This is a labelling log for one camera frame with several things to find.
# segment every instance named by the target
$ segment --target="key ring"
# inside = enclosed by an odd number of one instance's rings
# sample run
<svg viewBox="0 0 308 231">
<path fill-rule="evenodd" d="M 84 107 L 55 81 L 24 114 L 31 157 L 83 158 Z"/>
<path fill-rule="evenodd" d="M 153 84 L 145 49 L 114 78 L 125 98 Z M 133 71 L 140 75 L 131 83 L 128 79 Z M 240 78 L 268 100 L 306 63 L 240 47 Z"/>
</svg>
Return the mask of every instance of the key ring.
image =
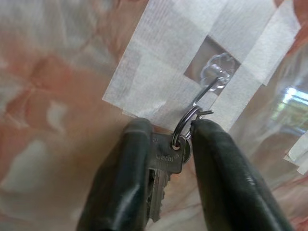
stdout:
<svg viewBox="0 0 308 231">
<path fill-rule="evenodd" d="M 171 145 L 172 148 L 174 150 L 178 149 L 179 146 L 179 138 L 180 135 L 185 127 L 185 125 L 187 124 L 187 122 L 194 116 L 197 115 L 196 120 L 201 119 L 200 116 L 203 115 L 209 115 L 214 113 L 212 110 L 210 111 L 202 111 L 202 108 L 199 107 L 198 105 L 193 106 L 183 117 L 182 119 L 179 121 L 178 125 L 176 126 L 176 128 L 174 129 L 173 132 L 173 136 L 172 136 L 172 141 L 171 141 Z M 189 139 L 191 137 L 191 131 L 189 130 L 186 134 L 185 134 L 185 138 Z"/>
</svg>

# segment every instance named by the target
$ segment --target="pink marble pattern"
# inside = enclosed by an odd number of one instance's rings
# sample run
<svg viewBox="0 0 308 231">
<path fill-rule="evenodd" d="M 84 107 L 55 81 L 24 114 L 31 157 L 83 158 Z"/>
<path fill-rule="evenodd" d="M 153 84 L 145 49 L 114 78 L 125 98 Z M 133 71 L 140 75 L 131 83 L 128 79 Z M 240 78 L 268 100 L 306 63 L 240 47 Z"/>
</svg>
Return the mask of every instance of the pink marble pattern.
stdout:
<svg viewBox="0 0 308 231">
<path fill-rule="evenodd" d="M 0 230 L 72 231 L 96 169 L 130 120 L 101 98 L 147 1 L 23 2 L 0 2 Z M 233 129 L 237 140 L 248 122 Z M 307 231 L 307 177 L 276 183 L 275 164 L 292 142 L 271 150 L 272 159 L 251 158 Z M 193 159 L 171 177 L 162 204 L 147 230 L 206 230 Z"/>
</svg>

